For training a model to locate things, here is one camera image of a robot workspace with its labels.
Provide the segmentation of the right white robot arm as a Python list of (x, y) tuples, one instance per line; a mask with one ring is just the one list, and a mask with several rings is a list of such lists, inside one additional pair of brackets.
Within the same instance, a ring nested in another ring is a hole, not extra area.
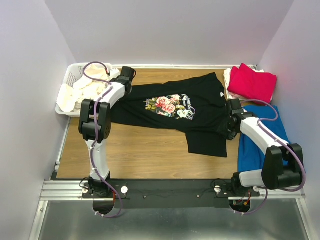
[(236, 196), (254, 187), (285, 192), (300, 191), (307, 180), (302, 147), (285, 141), (264, 125), (265, 121), (275, 122), (279, 114), (275, 112), (274, 118), (259, 118), (245, 110), (238, 98), (228, 100), (226, 109), (227, 127), (232, 135), (246, 135), (264, 154), (262, 169), (233, 174), (230, 191)]

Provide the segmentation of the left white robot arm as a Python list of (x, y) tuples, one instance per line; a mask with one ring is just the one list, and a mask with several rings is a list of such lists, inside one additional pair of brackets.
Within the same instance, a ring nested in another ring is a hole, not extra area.
[(84, 99), (81, 103), (78, 130), (88, 148), (90, 174), (83, 193), (107, 197), (116, 190), (107, 182), (110, 170), (106, 158), (107, 138), (111, 132), (111, 109), (123, 97), (132, 91), (132, 82), (137, 72), (124, 66), (120, 75), (111, 80), (98, 79), (86, 74), (86, 69), (95, 64), (90, 62), (83, 67), (82, 73), (86, 78), (107, 84), (106, 91), (96, 100)]

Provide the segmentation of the black floral print t-shirt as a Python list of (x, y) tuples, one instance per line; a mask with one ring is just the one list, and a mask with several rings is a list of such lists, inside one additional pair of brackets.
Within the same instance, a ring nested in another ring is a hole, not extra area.
[(225, 88), (215, 72), (179, 81), (136, 85), (111, 109), (113, 123), (185, 134), (188, 152), (227, 157)]

